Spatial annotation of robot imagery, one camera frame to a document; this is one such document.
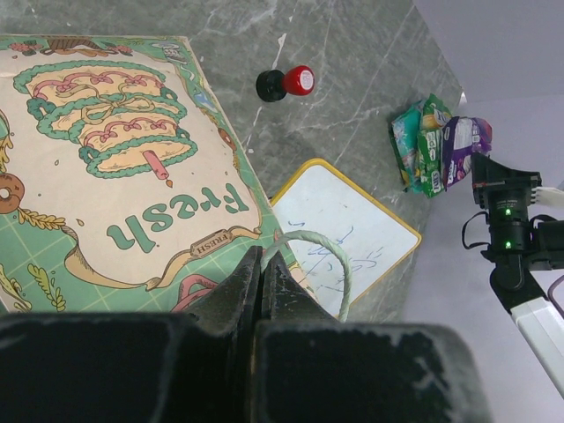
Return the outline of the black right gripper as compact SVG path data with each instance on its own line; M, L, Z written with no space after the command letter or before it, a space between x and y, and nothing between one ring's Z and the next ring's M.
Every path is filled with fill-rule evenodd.
M528 220L528 207L542 185L540 172L506 167L479 153L471 156L471 180L475 204L490 220Z

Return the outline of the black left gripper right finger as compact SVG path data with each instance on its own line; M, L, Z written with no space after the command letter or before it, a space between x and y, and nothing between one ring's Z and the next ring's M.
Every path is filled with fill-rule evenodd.
M490 422L471 351L453 330L417 323L305 319L275 291L307 300L273 258L268 317L255 332L257 422Z

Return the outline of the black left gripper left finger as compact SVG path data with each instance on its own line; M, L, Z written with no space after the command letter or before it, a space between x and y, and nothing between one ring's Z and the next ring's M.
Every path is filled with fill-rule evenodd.
M3 316L2 421L244 421L262 255L181 312Z

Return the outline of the purple snack packet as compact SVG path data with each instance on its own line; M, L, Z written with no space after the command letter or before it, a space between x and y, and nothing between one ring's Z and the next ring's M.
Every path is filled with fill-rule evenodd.
M488 156L493 130L482 118L454 116L442 128L442 184L445 190L471 172L471 156Z

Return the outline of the teal snack packet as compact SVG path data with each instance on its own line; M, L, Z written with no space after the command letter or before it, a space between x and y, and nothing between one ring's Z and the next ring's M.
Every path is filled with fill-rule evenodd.
M390 125L394 152L405 190L421 192L418 133L424 101L413 103Z

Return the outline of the green printed paper bag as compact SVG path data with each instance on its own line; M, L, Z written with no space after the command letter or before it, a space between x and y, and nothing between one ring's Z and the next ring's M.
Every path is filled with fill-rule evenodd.
M178 311L282 229L184 37L1 38L1 310Z

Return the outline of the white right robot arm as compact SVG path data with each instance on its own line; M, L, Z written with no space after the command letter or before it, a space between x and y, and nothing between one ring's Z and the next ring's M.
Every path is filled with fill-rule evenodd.
M489 228L490 240L481 242L481 255L494 268L490 286L542 365L554 387L563 390L563 307L554 292L534 278L536 271L563 267L563 223L539 214L530 206L561 208L563 192L545 187L538 172L516 170L474 153L472 190Z

